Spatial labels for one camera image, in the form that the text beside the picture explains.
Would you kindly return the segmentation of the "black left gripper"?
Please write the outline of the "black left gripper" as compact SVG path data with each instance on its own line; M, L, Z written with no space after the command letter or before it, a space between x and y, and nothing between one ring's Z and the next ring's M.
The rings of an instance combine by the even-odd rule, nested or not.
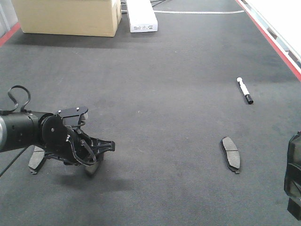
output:
M41 137L45 158L65 165L93 166L105 152L115 151L114 141L90 137L80 127L66 126L58 115L42 121Z

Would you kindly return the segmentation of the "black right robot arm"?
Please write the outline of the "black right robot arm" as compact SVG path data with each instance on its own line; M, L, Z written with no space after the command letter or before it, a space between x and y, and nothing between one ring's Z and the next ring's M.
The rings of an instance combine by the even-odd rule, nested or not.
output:
M301 132L298 131L288 143L284 191L289 197L287 210L301 220Z

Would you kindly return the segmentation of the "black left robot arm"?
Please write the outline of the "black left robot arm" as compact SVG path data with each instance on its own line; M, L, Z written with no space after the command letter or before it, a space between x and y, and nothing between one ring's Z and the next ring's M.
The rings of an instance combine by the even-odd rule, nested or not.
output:
M113 141L88 136L86 107L59 110L56 113L13 112L0 117L0 150L11 151L35 145L47 159L65 165L92 166L103 159L104 152L114 151Z

